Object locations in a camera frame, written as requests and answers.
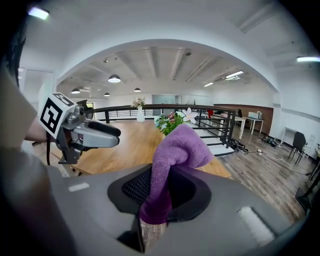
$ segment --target arch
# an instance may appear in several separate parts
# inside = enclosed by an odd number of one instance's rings
[[[125,4],[113,7],[74,33],[58,83],[98,56],[157,42],[197,44],[222,57],[232,58],[278,91],[275,69],[262,48],[227,21],[188,4],[173,2]]]

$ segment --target wooden wall panel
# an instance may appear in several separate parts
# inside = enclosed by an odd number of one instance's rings
[[[263,127],[262,132],[264,134],[269,134],[271,129],[272,117],[274,115],[274,109],[272,107],[265,106],[253,106],[253,105],[237,105],[237,104],[214,104],[217,107],[226,107],[232,109],[240,109],[242,111],[242,116],[247,117],[249,112],[262,112]],[[245,122],[245,127],[250,128],[250,121]],[[261,122],[255,122],[254,129],[260,131]]]

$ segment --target purple towel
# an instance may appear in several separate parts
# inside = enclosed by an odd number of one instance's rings
[[[170,167],[184,165],[190,168],[205,166],[213,159],[208,146],[187,124],[180,124],[159,144],[152,160],[150,194],[140,208],[139,217],[146,223],[166,223],[172,209],[168,189]]]

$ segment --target white vase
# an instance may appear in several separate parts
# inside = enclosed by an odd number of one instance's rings
[[[139,123],[143,123],[145,121],[145,115],[142,111],[142,106],[138,106],[138,113],[136,114],[136,120]]]

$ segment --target black chair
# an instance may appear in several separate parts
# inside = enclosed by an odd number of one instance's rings
[[[307,141],[306,141],[306,138],[305,138],[304,134],[297,131],[295,133],[295,135],[294,135],[293,143],[292,143],[292,149],[291,149],[290,155],[288,157],[288,159],[289,159],[290,156],[291,156],[291,153],[292,153],[292,151],[294,149],[297,149],[300,152],[300,155],[298,156],[298,158],[295,161],[295,165],[297,164],[298,160],[299,160],[299,163],[300,163],[300,160],[302,158],[302,155],[303,155],[303,152],[304,152],[304,146],[306,145],[306,142]],[[295,157],[295,153],[296,153],[296,151],[293,152],[292,159]]]
[[[243,116],[242,116],[242,111],[241,111],[241,109],[238,109],[238,117],[240,117],[240,118],[243,117]]]

